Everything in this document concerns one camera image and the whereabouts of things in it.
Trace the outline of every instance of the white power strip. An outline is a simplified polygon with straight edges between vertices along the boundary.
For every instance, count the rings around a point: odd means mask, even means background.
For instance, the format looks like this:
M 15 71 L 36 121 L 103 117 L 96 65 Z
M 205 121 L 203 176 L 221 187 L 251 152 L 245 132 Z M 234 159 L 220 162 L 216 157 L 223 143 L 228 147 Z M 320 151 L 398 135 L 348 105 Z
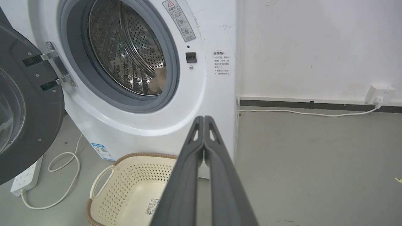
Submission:
M 14 178 L 14 182 L 11 186 L 11 193 L 17 197 L 21 196 L 21 190 L 28 191 L 36 186 L 38 183 L 39 172 L 41 170 L 43 156 L 38 159 L 32 166 L 24 170 L 24 172 L 18 174 Z

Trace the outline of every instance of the brown braided rim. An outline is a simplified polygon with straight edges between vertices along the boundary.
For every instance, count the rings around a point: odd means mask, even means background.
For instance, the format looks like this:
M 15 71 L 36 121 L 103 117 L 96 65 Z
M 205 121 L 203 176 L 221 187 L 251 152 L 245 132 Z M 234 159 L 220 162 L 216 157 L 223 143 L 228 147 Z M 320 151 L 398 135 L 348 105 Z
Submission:
M 171 155 L 171 154 L 160 154 L 160 153 L 132 153 L 132 154 L 127 154 L 121 158 L 119 158 L 113 165 L 117 166 L 117 164 L 121 163 L 123 160 L 126 158 L 134 157 L 134 156 L 148 156 L 148 157 L 160 157 L 160 158 L 171 158 L 171 159 L 177 159 L 177 156 Z M 86 208 L 85 208 L 85 216 L 88 222 L 93 225 L 93 226 L 105 226 L 97 221 L 95 221 L 92 216 L 91 216 L 91 204 L 92 204 L 92 199 L 88 199 L 86 202 Z

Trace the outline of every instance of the washing machine door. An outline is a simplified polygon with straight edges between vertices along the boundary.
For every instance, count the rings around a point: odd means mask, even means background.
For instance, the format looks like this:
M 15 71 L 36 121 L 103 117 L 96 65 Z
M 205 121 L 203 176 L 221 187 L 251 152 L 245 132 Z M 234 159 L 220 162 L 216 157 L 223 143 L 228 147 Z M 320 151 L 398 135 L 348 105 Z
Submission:
M 63 91 L 41 54 L 0 21 L 0 185 L 38 160 L 62 123 Z

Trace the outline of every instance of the metal hinge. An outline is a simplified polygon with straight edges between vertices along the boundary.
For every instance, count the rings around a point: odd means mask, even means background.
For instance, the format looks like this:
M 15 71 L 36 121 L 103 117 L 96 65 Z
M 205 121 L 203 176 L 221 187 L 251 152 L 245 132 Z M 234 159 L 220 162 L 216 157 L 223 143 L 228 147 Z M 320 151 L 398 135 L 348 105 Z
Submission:
M 23 60 L 24 64 L 29 67 L 35 64 L 39 64 L 43 61 L 53 60 L 55 66 L 60 71 L 61 76 L 57 75 L 59 78 L 51 81 L 49 83 L 41 85 L 44 91 L 49 90 L 57 85 L 68 83 L 71 86 L 77 87 L 73 77 L 68 73 L 66 66 L 64 65 L 62 59 L 59 57 L 59 52 L 57 51 L 55 45 L 52 41 L 47 41 L 46 43 L 48 53 L 41 55 L 36 55 Z

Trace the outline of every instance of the white cable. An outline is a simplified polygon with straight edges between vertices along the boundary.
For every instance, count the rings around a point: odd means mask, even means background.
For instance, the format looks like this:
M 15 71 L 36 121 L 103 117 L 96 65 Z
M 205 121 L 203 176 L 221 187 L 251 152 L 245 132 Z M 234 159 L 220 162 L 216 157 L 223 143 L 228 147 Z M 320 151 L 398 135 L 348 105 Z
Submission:
M 256 112 L 256 111 L 270 111 L 270 112 L 291 112 L 291 113 L 296 113 L 296 114 L 301 114 L 301 115 L 318 115 L 318 116 L 325 116 L 325 117 L 341 117 L 341 116 L 347 116 L 347 115 L 364 115 L 371 113 L 377 109 L 380 109 L 382 106 L 382 98 L 376 99 L 375 103 L 377 104 L 374 109 L 370 111 L 365 111 L 365 112 L 359 112 L 359 113 L 348 113 L 348 114 L 341 114 L 341 115 L 325 115 L 325 114 L 318 114 L 318 113 L 304 113 L 304 112 L 298 112 L 298 111 L 291 111 L 291 110 L 265 110 L 265 109 L 258 109 L 258 110 L 239 110 L 242 112 Z
M 82 134 L 81 134 L 80 138 L 78 139 L 77 146 L 76 146 L 76 150 L 75 150 L 74 153 L 72 153 L 72 152 L 64 152 L 64 153 L 59 154 L 58 156 L 56 156 L 56 157 L 50 162 L 49 167 L 47 168 L 47 170 L 48 170 L 49 172 L 51 172 L 51 173 L 52 173 L 52 172 L 56 172 L 57 170 L 60 170 L 60 169 L 62 169 L 63 167 L 67 166 L 67 164 L 69 164 L 74 158 L 77 160 L 78 170 L 77 170 L 76 175 L 74 176 L 73 181 L 72 181 L 71 184 L 70 184 L 70 187 L 67 189 L 66 193 L 63 195 L 63 197 L 62 197 L 61 199 L 59 199 L 57 202 L 55 202 L 55 203 L 53 203 L 53 204 L 51 204 L 51 205 L 48 205 L 48 206 L 45 206 L 45 207 L 33 207 L 33 206 L 31 206 L 31 205 L 28 204 L 27 199 L 25 198 L 25 192 L 24 192 L 24 191 L 21 191 L 21 197 L 22 197 L 22 199 L 23 199 L 23 202 L 24 202 L 24 204 L 25 204 L 28 208 L 31 208 L 31 209 L 33 209 L 33 210 L 44 210 L 44 209 L 48 209 L 48 208 L 50 208 L 50 207 L 53 207 L 53 206 L 59 204 L 59 202 L 61 202 L 61 201 L 67 196 L 67 194 L 70 192 L 70 189 L 71 189 L 71 187 L 73 186 L 74 182 L 77 180 L 78 174 L 80 173 L 80 169 L 81 169 L 80 161 L 79 161 L 78 157 L 76 156 L 77 150 L 78 150 L 78 144 L 80 143 L 81 137 L 82 137 Z M 71 155 L 73 155 L 73 157 L 72 157 L 66 164 L 62 165 L 61 167 L 59 167 L 59 168 L 57 168 L 57 169 L 55 169 L 55 170 L 51 170 L 50 168 L 53 166 L 53 162 L 54 162 L 57 158 L 59 158 L 60 156 L 62 156 L 62 155 L 64 155 L 64 154 L 71 154 Z

